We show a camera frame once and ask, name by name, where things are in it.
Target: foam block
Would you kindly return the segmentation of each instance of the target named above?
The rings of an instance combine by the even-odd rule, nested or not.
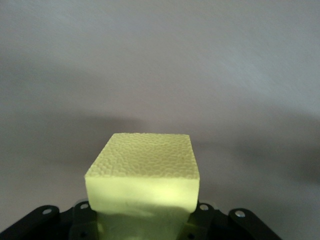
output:
[[[196,209],[199,184],[184,134],[116,133],[85,175],[108,240],[174,240]]]

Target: dimpled surface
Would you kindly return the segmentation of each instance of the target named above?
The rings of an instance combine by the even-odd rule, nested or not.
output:
[[[86,177],[198,179],[188,135],[115,133]]]

